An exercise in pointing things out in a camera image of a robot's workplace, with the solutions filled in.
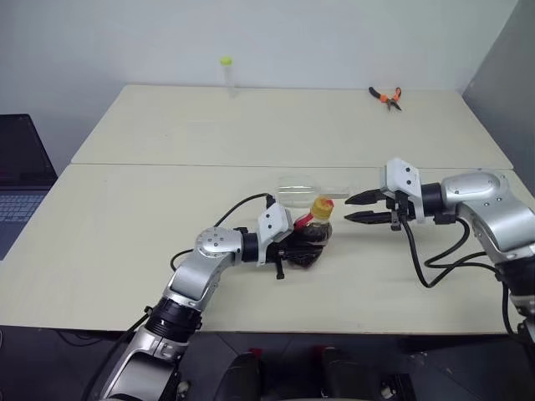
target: yellow bottle cap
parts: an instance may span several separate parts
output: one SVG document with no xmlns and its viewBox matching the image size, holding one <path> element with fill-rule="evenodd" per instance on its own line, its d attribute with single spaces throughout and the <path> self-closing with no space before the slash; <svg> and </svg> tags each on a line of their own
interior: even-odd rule
<svg viewBox="0 0 535 401">
<path fill-rule="evenodd" d="M 318 196 L 310 208 L 310 213 L 316 219 L 328 220 L 333 211 L 334 203 L 325 196 Z"/>
<path fill-rule="evenodd" d="M 223 56 L 219 59 L 219 62 L 221 63 L 221 65 L 232 65 L 232 57 Z"/>
</svg>

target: laptop screen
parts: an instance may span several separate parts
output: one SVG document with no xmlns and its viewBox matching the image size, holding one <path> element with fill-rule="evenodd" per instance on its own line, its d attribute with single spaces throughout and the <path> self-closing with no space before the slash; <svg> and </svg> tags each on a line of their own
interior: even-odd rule
<svg viewBox="0 0 535 401">
<path fill-rule="evenodd" d="M 30 116 L 0 115 L 0 187 L 46 186 L 57 178 Z"/>
</svg>

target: plastic bottle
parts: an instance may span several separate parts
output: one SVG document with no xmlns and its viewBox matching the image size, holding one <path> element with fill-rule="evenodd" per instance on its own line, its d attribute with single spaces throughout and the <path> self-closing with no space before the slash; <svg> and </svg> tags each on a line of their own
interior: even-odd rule
<svg viewBox="0 0 535 401">
<path fill-rule="evenodd" d="M 223 67 L 223 76 L 225 77 L 225 86 L 227 86 L 228 96 L 233 98 L 236 96 L 236 84 L 234 83 L 234 77 L 232 76 L 232 57 L 225 56 L 219 60 Z"/>
<path fill-rule="evenodd" d="M 333 233 L 329 221 L 334 203 L 325 196 L 318 196 L 310 212 L 299 217 L 293 223 L 293 238 L 295 241 L 311 245 L 325 246 Z"/>
</svg>

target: gray wall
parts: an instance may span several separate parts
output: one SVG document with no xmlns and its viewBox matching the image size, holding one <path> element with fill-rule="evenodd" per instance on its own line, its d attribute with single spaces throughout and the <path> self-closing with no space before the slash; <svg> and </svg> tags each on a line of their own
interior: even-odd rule
<svg viewBox="0 0 535 401">
<path fill-rule="evenodd" d="M 0 0 L 0 113 L 61 171 L 125 83 L 460 89 L 517 0 Z"/>
<path fill-rule="evenodd" d="M 464 93 L 535 195 L 535 2 L 520 0 Z"/>
</svg>

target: laptop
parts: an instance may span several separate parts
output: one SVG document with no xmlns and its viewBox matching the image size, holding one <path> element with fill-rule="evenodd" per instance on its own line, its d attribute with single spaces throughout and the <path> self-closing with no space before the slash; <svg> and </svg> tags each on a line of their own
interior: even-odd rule
<svg viewBox="0 0 535 401">
<path fill-rule="evenodd" d="M 0 261 L 58 177 L 28 114 L 0 114 Z"/>
</svg>

